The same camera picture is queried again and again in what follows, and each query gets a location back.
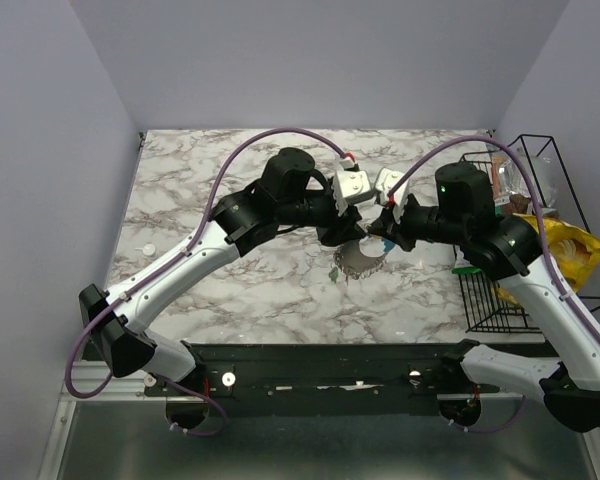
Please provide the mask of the grey curved keyring holder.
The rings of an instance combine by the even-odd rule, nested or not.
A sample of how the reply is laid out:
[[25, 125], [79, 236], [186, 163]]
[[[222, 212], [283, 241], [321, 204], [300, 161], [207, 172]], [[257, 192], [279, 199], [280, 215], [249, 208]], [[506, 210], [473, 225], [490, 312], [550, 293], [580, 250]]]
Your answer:
[[335, 267], [346, 280], [360, 280], [380, 271], [387, 255], [383, 241], [371, 236], [339, 246], [333, 259]]

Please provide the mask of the green key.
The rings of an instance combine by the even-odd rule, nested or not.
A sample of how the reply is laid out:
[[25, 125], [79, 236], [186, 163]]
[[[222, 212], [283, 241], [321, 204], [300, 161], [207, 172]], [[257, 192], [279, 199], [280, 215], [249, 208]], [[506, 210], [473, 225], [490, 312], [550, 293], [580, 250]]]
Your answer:
[[339, 269], [337, 267], [334, 267], [331, 269], [331, 271], [329, 272], [329, 278], [332, 282], [336, 282], [338, 280], [339, 277]]

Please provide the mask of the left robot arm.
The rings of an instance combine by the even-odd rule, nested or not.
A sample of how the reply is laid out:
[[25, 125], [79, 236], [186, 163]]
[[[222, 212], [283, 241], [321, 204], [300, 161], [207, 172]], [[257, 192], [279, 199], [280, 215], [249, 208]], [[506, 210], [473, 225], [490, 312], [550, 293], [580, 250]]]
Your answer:
[[283, 148], [261, 176], [242, 190], [214, 201], [200, 226], [135, 275], [79, 294], [88, 339], [113, 377], [139, 370], [167, 377], [181, 395], [194, 393], [202, 372], [179, 341], [153, 333], [153, 321], [194, 285], [273, 240], [282, 226], [310, 227], [319, 242], [337, 247], [364, 232], [357, 204], [372, 197], [367, 174], [345, 156], [326, 177], [307, 152]]

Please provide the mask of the blue key tag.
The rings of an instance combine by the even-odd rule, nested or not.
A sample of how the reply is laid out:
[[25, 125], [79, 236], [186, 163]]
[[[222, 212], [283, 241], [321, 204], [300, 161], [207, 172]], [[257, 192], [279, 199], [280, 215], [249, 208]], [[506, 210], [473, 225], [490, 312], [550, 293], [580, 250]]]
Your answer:
[[389, 253], [391, 250], [395, 248], [395, 244], [389, 240], [383, 240], [383, 252]]

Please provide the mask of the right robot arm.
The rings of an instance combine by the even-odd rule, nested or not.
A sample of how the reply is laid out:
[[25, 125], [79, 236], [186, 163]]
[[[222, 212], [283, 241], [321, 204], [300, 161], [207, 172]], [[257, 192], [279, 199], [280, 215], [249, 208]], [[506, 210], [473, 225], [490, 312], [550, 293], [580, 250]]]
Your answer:
[[454, 392], [492, 385], [542, 403], [573, 431], [600, 427], [600, 324], [542, 249], [536, 228], [497, 215], [489, 176], [471, 163], [437, 169], [435, 184], [437, 205], [422, 206], [397, 172], [382, 170], [375, 188], [384, 209], [370, 233], [404, 251], [419, 240], [457, 246], [516, 299], [557, 353], [531, 358], [463, 341], [440, 367], [442, 384]]

